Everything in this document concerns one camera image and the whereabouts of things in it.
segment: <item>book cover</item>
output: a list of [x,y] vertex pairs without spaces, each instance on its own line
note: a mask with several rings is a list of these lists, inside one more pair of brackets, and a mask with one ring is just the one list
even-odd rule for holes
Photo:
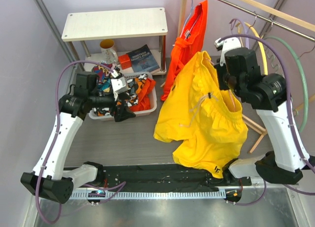
[[153,73],[159,69],[158,63],[147,45],[127,54],[131,60],[131,67],[134,72],[145,71]]

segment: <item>white mug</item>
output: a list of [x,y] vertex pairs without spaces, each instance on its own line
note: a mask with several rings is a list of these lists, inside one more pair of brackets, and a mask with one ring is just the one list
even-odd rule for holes
[[99,44],[106,64],[119,63],[118,55],[113,39],[105,39]]

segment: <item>red garment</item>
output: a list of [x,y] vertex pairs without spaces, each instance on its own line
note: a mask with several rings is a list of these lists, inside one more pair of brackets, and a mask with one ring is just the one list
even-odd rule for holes
[[[163,88],[164,94],[162,95],[161,100],[165,101],[167,99],[176,76],[183,69],[185,64],[194,56],[194,54],[196,54],[196,52],[201,51],[207,27],[207,13],[208,1],[205,0],[196,6],[194,15],[184,28],[183,35],[176,39],[175,46],[171,53],[171,64],[168,69],[167,78]],[[185,33],[191,28],[190,36],[185,40]]]
[[148,97],[148,94],[153,90],[155,85],[156,85],[156,82],[153,79],[147,78],[143,88],[138,93],[138,104],[132,107],[129,107],[129,109],[133,112],[142,111],[142,110],[150,110],[151,105],[150,105],[150,99]]

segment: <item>white shelf top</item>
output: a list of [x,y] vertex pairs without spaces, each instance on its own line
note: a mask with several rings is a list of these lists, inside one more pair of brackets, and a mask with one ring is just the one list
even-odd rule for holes
[[[158,66],[161,67],[161,53],[156,50],[156,49],[151,49],[150,50],[152,55],[154,56],[155,60],[157,61],[158,63]],[[121,52],[117,52],[117,54],[119,56],[121,55],[124,55],[126,53],[128,53],[129,51],[121,51]],[[91,54],[90,57],[85,57],[85,60],[86,61],[95,61],[95,62],[100,62],[104,59],[104,56],[102,53],[96,53],[96,54]],[[84,64],[84,69],[85,71],[92,71],[92,68],[94,67],[95,65],[94,64],[88,64],[88,63],[85,63]],[[132,70],[132,67],[129,67],[129,68],[126,68],[126,69],[123,69],[121,71],[122,73],[134,73],[133,70]],[[151,72],[152,75],[163,75],[163,74],[166,74],[166,70],[165,71],[161,71],[160,68],[158,68],[157,70]]]
[[165,9],[126,9],[68,14],[63,41],[167,34]]

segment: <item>red box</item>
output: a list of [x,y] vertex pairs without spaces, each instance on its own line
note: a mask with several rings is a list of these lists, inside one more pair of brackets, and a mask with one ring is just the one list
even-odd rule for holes
[[122,69],[126,69],[131,67],[131,60],[127,54],[124,54],[122,56],[118,56],[119,62],[122,66]]

